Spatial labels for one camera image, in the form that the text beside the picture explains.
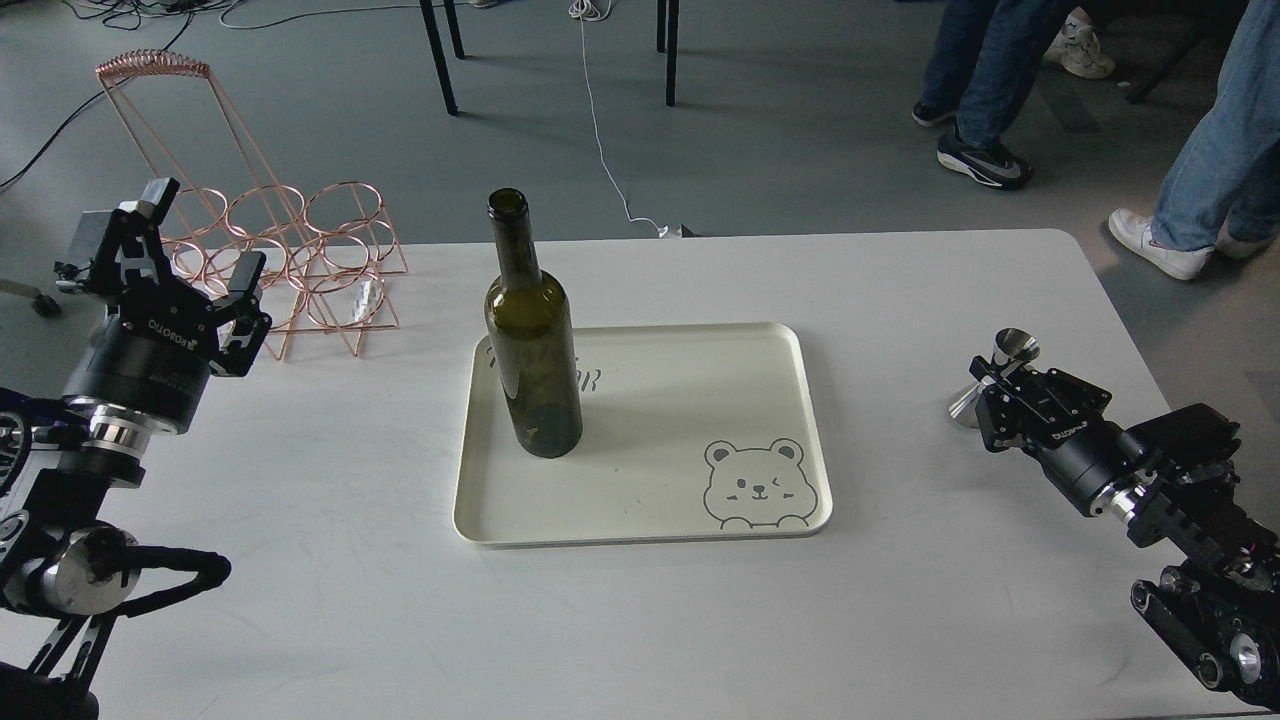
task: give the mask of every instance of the bear ear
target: bear ear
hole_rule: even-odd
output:
[[[777,452],[788,460],[795,460],[796,465],[804,460],[804,450],[800,448],[800,443],[785,437],[773,441],[773,445],[769,446],[769,451]]]
[[[708,465],[714,468],[716,465],[719,465],[722,460],[724,460],[730,455],[733,455],[735,452],[737,452],[737,448],[733,447],[733,443],[718,439],[707,446],[707,451],[703,454],[703,457],[707,460]]]

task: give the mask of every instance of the white sneaker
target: white sneaker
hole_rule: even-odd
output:
[[[1111,217],[1107,218],[1107,228],[1120,241],[1120,245],[1146,258],[1166,275],[1179,281],[1194,279],[1204,263],[1208,263],[1208,256],[1213,254],[1212,247],[1199,250],[1162,247],[1151,236],[1151,218],[1125,208],[1111,213]]]
[[[1044,53],[1050,63],[1060,63],[1066,72],[1084,79],[1102,79],[1116,69],[1116,61],[1102,54],[1102,45],[1088,26],[1068,15],[1062,29]]]
[[[1217,250],[1222,255],[1226,255],[1231,260],[1248,260],[1254,252],[1261,252],[1271,246],[1275,238],[1263,240],[1260,242],[1244,242],[1242,240],[1235,240],[1226,232],[1226,227],[1217,236],[1217,242],[1213,243],[1213,250]]]

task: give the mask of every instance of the blue jeans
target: blue jeans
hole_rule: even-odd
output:
[[[1280,231],[1280,3],[1253,0],[1231,38],[1217,100],[1174,161],[1156,201],[1155,238],[1199,250],[1222,223],[1242,242]]]
[[[1074,5],[1074,0],[951,0],[924,70],[920,101],[957,109],[956,129],[964,142],[993,146],[1014,124],[1041,58]]]

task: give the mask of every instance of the black sneaker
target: black sneaker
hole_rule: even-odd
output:
[[[954,108],[951,110],[941,110],[931,108],[924,102],[916,102],[911,108],[911,119],[922,128],[936,128],[954,117],[956,117]]]
[[[998,142],[986,150],[965,145],[955,126],[938,138],[938,163],[948,170],[969,176],[978,184],[997,190],[1018,190],[1036,173],[1030,163],[1016,158]]]

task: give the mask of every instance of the tray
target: tray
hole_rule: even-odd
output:
[[[576,328],[582,439],[516,441],[484,337],[453,524],[538,546],[795,537],[831,518],[800,342],[778,323]]]

